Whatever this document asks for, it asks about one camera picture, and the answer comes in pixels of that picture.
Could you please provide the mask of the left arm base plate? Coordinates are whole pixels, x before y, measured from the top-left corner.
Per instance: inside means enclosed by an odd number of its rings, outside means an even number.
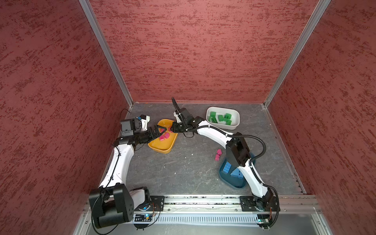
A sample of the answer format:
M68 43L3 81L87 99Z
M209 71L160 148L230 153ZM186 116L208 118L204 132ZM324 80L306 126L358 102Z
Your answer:
M140 204L135 212L162 212L164 210L165 196L162 195L152 195L150 199Z

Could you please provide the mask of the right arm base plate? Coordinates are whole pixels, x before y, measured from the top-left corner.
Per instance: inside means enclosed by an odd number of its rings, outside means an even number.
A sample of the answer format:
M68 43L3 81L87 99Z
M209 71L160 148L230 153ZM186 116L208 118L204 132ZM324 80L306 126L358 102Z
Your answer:
M280 211L279 204L275 196L253 197L240 196L240 206L243 212L277 212Z

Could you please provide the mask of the blue long brick bottom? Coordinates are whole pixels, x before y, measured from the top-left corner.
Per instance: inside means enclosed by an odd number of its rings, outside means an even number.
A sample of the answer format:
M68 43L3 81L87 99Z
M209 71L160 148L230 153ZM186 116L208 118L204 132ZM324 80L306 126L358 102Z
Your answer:
M231 176L233 177L236 177L236 178L244 178L243 174L241 173L241 171L239 169L235 169L232 173L231 173Z

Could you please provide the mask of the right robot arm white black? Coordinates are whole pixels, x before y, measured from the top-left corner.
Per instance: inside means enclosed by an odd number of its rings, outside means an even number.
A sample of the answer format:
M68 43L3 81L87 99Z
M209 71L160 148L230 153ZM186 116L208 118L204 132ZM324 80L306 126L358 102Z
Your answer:
M226 160L233 167L240 170L246 182L248 183L253 199L254 206L259 211L280 210L278 193L274 187L265 184L258 174L253 162L266 153L266 144L263 140L252 135L243 135L241 133L230 133L221 130L218 127L210 125L205 120L194 119L190 125L174 121L171 127L174 133L193 132L207 137L220 144L226 150ZM246 138L251 138L262 145L262 151L255 157L251 157L250 149Z

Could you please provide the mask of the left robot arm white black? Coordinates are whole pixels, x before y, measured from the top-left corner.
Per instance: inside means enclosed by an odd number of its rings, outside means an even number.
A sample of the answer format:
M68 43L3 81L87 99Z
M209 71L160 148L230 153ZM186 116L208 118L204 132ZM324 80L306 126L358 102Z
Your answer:
M160 138L166 127L148 127L149 116L142 115L120 122L121 131L114 142L114 154L108 171L97 189L91 190L89 203L92 211L91 222L97 232L105 227L117 227L131 222L138 207L153 206L149 190L140 187L128 190L126 177L137 145L148 144Z

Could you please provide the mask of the blue long brick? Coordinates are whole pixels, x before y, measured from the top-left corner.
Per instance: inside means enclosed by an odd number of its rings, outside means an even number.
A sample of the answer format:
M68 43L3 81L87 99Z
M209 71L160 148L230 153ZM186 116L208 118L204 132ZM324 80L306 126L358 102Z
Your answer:
M223 165L223 168L222 168L222 171L225 173L225 174L228 174L230 169L231 169L232 165L229 163L229 162L226 162L224 165Z
M231 173L231 176L233 177L236 177L236 178L244 178L243 174L241 173L241 171L239 169L235 169L232 173Z

